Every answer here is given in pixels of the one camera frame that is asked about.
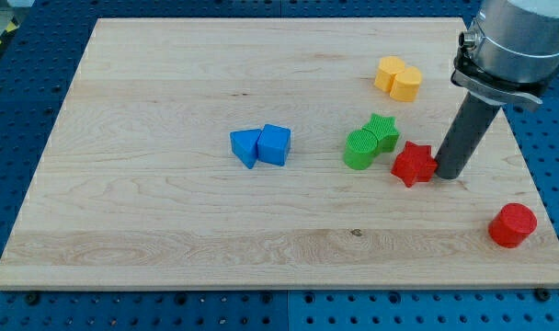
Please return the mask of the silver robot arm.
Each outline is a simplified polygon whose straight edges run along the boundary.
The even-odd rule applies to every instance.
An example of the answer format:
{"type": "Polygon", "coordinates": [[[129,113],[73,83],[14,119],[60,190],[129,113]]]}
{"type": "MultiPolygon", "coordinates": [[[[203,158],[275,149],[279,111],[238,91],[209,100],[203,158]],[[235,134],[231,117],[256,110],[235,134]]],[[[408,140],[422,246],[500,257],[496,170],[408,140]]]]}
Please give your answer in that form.
{"type": "Polygon", "coordinates": [[[485,0],[458,44],[455,85],[535,111],[559,66],[559,0],[485,0]]]}

